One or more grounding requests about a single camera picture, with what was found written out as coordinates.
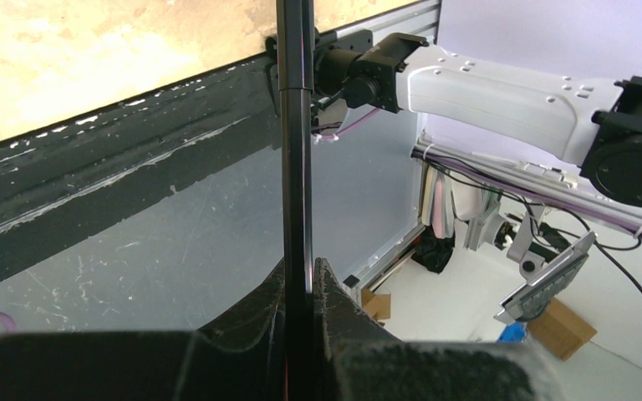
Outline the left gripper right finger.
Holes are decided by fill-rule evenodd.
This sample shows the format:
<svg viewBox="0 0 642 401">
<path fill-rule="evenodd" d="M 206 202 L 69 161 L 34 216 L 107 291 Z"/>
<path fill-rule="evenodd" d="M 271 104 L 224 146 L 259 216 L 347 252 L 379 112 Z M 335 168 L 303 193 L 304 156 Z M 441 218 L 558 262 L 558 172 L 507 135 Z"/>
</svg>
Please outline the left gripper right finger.
<svg viewBox="0 0 642 401">
<path fill-rule="evenodd" d="M 564 400 L 545 359 L 524 343 L 405 342 L 314 263 L 317 400 Z"/>
</svg>

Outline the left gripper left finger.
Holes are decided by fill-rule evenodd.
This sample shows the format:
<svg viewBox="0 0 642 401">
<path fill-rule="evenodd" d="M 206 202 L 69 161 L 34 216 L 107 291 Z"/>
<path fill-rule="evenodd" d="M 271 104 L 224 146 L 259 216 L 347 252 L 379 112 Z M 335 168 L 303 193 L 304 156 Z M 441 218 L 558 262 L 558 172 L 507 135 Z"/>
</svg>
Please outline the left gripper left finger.
<svg viewBox="0 0 642 401">
<path fill-rule="evenodd" d="M 279 400 L 284 267 L 194 331 L 0 336 L 0 400 Z"/>
</svg>

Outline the beige umbrella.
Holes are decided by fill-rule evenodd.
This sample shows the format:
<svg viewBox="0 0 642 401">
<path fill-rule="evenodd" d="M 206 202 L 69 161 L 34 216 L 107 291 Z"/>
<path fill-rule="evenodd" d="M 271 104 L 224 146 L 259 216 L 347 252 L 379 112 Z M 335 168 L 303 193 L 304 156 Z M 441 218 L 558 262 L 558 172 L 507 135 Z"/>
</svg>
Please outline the beige umbrella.
<svg viewBox="0 0 642 401">
<path fill-rule="evenodd" d="M 286 398 L 313 400 L 316 386 L 311 211 L 313 2 L 276 3 L 282 129 Z"/>
</svg>

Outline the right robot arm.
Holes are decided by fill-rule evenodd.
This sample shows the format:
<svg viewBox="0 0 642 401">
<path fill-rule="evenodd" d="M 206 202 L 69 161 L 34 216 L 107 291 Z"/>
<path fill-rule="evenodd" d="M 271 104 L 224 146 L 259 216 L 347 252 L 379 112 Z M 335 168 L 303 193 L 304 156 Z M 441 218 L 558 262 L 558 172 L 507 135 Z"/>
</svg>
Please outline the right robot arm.
<svg viewBox="0 0 642 401">
<path fill-rule="evenodd" d="M 576 165 L 613 201 L 642 207 L 642 77 L 577 79 L 451 53 L 392 33 L 365 51 L 315 50 L 314 88 L 351 109 L 433 114 Z"/>
</svg>

